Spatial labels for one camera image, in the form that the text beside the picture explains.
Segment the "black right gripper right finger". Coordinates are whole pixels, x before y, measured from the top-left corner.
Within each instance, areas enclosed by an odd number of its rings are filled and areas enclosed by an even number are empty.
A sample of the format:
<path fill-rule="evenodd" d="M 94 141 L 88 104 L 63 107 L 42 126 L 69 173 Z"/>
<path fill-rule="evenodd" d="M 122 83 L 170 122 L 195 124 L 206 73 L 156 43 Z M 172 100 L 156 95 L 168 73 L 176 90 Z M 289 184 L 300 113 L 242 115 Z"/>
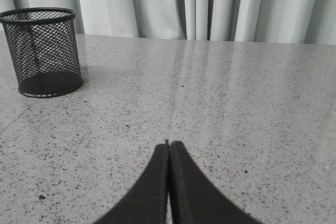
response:
<path fill-rule="evenodd" d="M 170 145 L 169 194 L 173 223 L 258 223 L 206 178 L 181 141 Z"/>

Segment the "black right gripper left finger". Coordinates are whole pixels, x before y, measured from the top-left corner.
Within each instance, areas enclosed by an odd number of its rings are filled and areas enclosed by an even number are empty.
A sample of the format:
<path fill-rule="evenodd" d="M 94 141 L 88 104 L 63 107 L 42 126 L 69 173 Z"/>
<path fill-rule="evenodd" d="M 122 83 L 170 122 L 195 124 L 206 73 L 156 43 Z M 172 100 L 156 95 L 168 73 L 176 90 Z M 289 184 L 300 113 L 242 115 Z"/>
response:
<path fill-rule="evenodd" d="M 158 144 L 127 194 L 96 223 L 166 223 L 169 147 Z"/>

